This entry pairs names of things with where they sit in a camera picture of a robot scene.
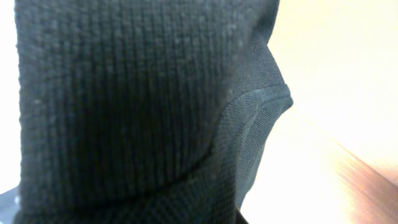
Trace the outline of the black polo shirt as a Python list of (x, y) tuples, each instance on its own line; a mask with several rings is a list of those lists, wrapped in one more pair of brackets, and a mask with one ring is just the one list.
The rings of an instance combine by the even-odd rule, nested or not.
[(292, 98), (278, 1), (17, 0), (15, 223), (236, 223)]

